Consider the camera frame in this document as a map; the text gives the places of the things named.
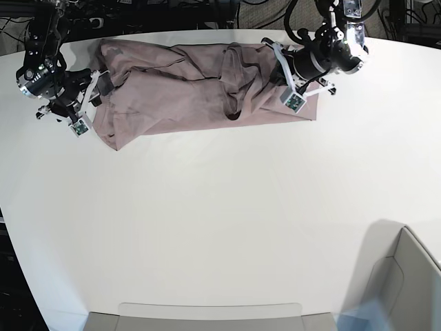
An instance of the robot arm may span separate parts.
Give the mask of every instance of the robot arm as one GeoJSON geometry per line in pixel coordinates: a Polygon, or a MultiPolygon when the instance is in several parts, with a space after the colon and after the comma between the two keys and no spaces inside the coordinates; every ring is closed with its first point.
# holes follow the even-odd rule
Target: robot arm
{"type": "Polygon", "coordinates": [[[280,63],[287,89],[280,97],[282,103],[295,113],[306,104],[306,97],[324,91],[336,93],[334,84],[324,77],[332,72],[353,74],[363,66],[369,54],[365,46],[365,26],[363,21],[375,12],[376,4],[362,17],[361,0],[315,0],[319,13],[323,16],[322,26],[311,39],[306,29],[300,29],[298,36],[289,25],[289,18],[298,0],[292,0],[285,13],[285,30],[299,49],[289,50],[268,38],[262,40],[271,47],[280,63]],[[321,86],[307,89],[317,81],[321,86]]]}
{"type": "Polygon", "coordinates": [[[46,10],[31,21],[23,67],[17,71],[17,84],[24,95],[49,100],[49,104],[37,112],[37,119],[52,114],[59,121],[67,121],[80,136],[92,127],[85,113],[86,105],[101,104],[100,95],[109,93],[112,85],[107,72],[66,70],[60,47],[69,32],[70,22],[64,17],[69,4],[67,0],[51,0],[46,10]]]}

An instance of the wrinkled fabric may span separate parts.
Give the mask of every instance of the wrinkled fabric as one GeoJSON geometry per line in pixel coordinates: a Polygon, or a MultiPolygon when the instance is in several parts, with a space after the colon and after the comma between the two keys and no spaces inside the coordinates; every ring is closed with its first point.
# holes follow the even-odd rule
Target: wrinkled fabric
{"type": "Polygon", "coordinates": [[[298,114],[280,102],[286,86],[269,81],[276,58],[268,46],[105,40],[97,58],[116,89],[103,97],[94,129],[115,150],[143,134],[316,118],[317,97],[298,114]]]}

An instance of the gray panel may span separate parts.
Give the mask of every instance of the gray panel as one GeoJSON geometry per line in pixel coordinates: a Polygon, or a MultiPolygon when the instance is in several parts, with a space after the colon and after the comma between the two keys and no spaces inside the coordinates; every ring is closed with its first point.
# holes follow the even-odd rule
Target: gray panel
{"type": "Polygon", "coordinates": [[[116,315],[91,312],[83,331],[115,331],[118,318],[116,315]]]}
{"type": "Polygon", "coordinates": [[[386,330],[440,331],[441,272],[407,229],[401,233],[395,260],[404,284],[386,330]]]}
{"type": "Polygon", "coordinates": [[[116,331],[305,331],[302,317],[243,321],[179,321],[121,316],[116,331]]]}
{"type": "Polygon", "coordinates": [[[337,331],[332,314],[317,314],[302,316],[305,331],[337,331]]]}

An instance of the white table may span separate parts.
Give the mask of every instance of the white table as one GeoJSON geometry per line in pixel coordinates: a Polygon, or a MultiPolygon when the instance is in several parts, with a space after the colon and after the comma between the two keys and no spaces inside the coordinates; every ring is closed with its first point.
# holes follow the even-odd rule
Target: white table
{"type": "MultiPolygon", "coordinates": [[[[281,31],[122,36],[287,42],[281,31]]],[[[120,303],[358,303],[402,224],[441,217],[441,52],[368,39],[318,120],[141,137],[115,152],[35,111],[0,58],[0,206],[43,317],[81,330],[120,303]]],[[[86,67],[92,41],[63,46],[86,67]]],[[[434,243],[441,251],[441,243],[434,243]]]]}

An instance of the mauve garment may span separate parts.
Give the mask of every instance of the mauve garment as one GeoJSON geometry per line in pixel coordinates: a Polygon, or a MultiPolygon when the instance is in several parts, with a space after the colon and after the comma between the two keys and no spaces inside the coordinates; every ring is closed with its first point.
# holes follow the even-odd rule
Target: mauve garment
{"type": "Polygon", "coordinates": [[[269,82],[276,58],[268,46],[105,40],[97,57],[116,89],[103,97],[94,129],[115,150],[142,134],[316,118],[317,97],[298,114],[280,102],[286,86],[269,82]]]}

